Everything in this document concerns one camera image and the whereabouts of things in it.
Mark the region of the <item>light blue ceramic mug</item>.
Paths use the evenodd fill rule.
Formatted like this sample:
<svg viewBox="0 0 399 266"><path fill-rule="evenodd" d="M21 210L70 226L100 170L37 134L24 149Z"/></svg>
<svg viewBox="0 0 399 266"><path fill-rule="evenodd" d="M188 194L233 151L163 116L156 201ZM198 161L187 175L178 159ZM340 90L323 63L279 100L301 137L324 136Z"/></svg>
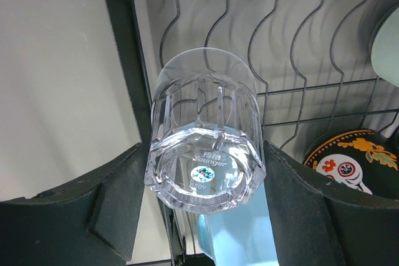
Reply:
<svg viewBox="0 0 399 266"><path fill-rule="evenodd" d="M198 207L196 236L216 265L277 265L263 180L259 125L208 124L190 168Z"/></svg>

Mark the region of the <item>red and black skull mug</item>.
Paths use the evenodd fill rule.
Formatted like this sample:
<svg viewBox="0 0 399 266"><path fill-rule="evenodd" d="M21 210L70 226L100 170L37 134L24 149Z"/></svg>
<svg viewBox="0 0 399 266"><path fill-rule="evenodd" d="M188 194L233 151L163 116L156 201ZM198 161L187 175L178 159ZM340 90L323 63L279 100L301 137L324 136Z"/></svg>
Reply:
<svg viewBox="0 0 399 266"><path fill-rule="evenodd" d="M398 130L388 138L363 128L319 138L302 164L349 188L398 199Z"/></svg>

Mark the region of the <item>mint green plastic cup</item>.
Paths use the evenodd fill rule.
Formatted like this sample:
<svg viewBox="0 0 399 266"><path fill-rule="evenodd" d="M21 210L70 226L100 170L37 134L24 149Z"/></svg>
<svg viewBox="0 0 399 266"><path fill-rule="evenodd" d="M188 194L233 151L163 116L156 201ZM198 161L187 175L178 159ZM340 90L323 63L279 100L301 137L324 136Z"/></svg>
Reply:
<svg viewBox="0 0 399 266"><path fill-rule="evenodd" d="M374 72L398 87L398 3L373 28L368 43L368 55Z"/></svg>

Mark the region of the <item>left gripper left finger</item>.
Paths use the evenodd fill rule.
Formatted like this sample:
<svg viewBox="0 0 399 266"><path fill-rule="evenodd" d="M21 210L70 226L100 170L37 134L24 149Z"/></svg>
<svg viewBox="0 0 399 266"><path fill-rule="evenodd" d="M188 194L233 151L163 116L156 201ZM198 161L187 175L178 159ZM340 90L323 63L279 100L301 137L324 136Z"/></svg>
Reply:
<svg viewBox="0 0 399 266"><path fill-rule="evenodd" d="M27 199L1 203L2 265L125 265L132 258L148 145Z"/></svg>

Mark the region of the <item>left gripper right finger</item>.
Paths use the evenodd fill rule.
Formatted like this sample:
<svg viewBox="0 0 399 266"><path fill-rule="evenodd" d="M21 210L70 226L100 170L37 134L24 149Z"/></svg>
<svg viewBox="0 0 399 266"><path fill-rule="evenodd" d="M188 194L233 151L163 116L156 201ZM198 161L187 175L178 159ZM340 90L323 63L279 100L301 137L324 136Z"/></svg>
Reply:
<svg viewBox="0 0 399 266"><path fill-rule="evenodd" d="M398 201L336 183L264 142L280 265L398 265Z"/></svg>

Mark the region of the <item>clear faceted glass tumbler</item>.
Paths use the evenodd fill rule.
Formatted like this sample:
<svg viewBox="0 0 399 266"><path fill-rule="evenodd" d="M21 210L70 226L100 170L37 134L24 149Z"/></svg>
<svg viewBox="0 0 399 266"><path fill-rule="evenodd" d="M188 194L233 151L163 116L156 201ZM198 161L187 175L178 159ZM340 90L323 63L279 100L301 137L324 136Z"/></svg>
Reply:
<svg viewBox="0 0 399 266"><path fill-rule="evenodd" d="M247 203L266 177L255 78L234 54L187 50L161 70L144 183L168 207L214 214Z"/></svg>

